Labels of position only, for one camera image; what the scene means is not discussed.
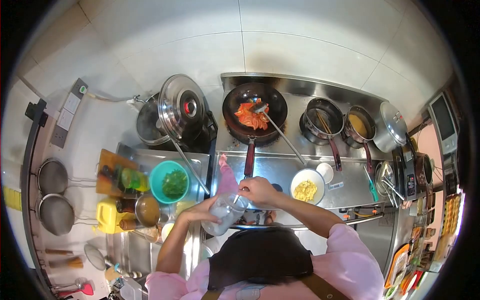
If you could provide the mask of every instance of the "cutting board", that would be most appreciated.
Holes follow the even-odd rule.
[[[100,152],[95,192],[99,194],[107,194],[117,197],[125,196],[124,192],[121,191],[117,186],[112,186],[112,181],[110,178],[102,174],[101,169],[105,165],[108,166],[111,170],[114,170],[117,166],[138,170],[138,164],[118,154],[110,152],[107,149],[102,149],[102,151]]]

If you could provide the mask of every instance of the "hand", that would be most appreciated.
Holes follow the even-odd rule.
[[[180,213],[178,219],[184,220],[188,223],[191,223],[194,221],[203,221],[203,220],[214,222],[214,223],[220,223],[221,222],[220,219],[218,219],[216,216],[208,212],[208,210],[213,205],[213,203],[215,203],[217,198],[218,198],[218,195],[209,199],[205,199],[199,204],[185,209]]]
[[[278,198],[279,192],[275,190],[272,184],[263,177],[247,178],[240,181],[238,195],[247,197],[255,204],[273,205]]]

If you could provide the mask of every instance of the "scrambled egg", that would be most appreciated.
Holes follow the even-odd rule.
[[[293,191],[295,199],[302,201],[313,200],[313,195],[317,192],[317,186],[310,179],[300,182]]]

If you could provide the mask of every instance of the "apron strap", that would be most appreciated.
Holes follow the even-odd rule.
[[[315,273],[300,279],[320,300],[350,300],[339,292],[331,284]],[[219,290],[208,290],[202,300],[217,300],[224,288]]]

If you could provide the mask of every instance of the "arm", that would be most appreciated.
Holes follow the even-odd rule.
[[[240,181],[239,189],[244,187],[248,187],[250,191],[239,191],[241,196],[247,197],[255,204],[271,205],[288,212],[309,230],[324,238],[328,238],[333,225],[344,223],[337,215],[324,208],[293,199],[282,192],[277,192],[265,178],[244,179]]]
[[[181,259],[183,255],[183,245],[187,237],[187,231],[190,223],[194,221],[207,220],[219,222],[216,216],[211,215],[208,210],[215,203],[217,196],[203,200],[184,210],[175,221],[172,231],[163,242],[162,248],[158,252],[155,271],[165,273],[180,272]]]

